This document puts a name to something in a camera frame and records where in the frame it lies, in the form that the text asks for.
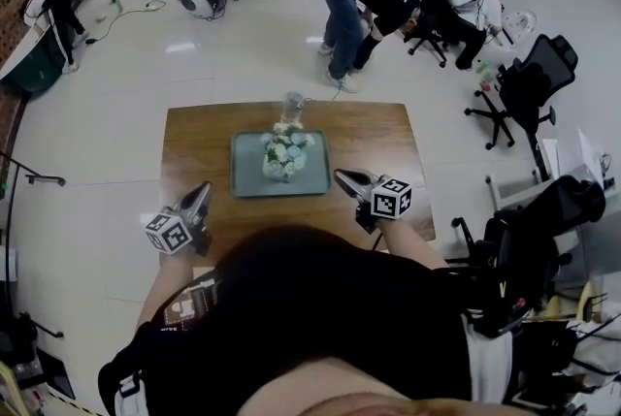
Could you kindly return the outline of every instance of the brown carpet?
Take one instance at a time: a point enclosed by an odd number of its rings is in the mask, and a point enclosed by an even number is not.
[[[0,150],[11,155],[17,129],[26,109],[28,95],[0,85]],[[5,183],[9,174],[9,161],[0,165],[0,200],[5,196]]]

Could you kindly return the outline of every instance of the sneakers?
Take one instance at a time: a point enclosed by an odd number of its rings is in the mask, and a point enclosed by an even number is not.
[[[325,79],[328,85],[334,86],[339,90],[349,92],[350,94],[357,94],[362,89],[359,83],[356,83],[356,81],[352,77],[348,77],[347,75],[342,77],[340,80],[337,80],[335,78],[332,78],[332,75],[330,75],[329,71],[326,71]]]
[[[82,42],[84,42],[90,35],[88,34],[88,32],[83,32],[81,35],[76,35],[76,40],[74,40],[74,43],[72,45],[72,48],[78,48]]]
[[[71,64],[65,62],[65,65],[62,67],[62,74],[68,75],[70,73],[75,73],[79,69],[79,67],[80,65],[78,64],[78,61],[74,61]]]
[[[325,42],[322,42],[317,52],[319,52],[319,55],[328,57],[329,55],[332,55],[334,53],[334,48],[331,48]]]

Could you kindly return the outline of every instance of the flower arrangement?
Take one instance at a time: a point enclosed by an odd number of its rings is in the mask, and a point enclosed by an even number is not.
[[[261,142],[265,146],[263,173],[278,181],[289,181],[307,163],[304,149],[314,144],[311,134],[302,132],[302,124],[276,123],[274,130],[264,133]]]

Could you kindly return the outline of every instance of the gray tray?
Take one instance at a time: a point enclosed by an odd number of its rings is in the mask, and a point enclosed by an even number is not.
[[[305,149],[307,164],[288,183],[263,175],[265,132],[240,132],[231,140],[231,192],[236,197],[287,197],[325,194],[332,186],[328,143],[322,132],[305,130],[314,145]]]

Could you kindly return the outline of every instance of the wooden table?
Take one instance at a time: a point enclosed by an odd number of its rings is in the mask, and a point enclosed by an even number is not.
[[[280,224],[307,224],[371,248],[368,235],[354,220],[356,203],[333,183],[322,196],[239,199],[230,190],[231,139],[241,131],[270,131],[281,103],[222,104],[168,111],[161,183],[164,203],[172,204],[204,180],[213,184],[207,218],[213,234],[212,265],[248,235]],[[412,208],[406,220],[425,240],[435,238],[420,157],[403,104],[306,102],[305,128],[322,130],[330,167],[365,168],[387,173],[412,185]]]

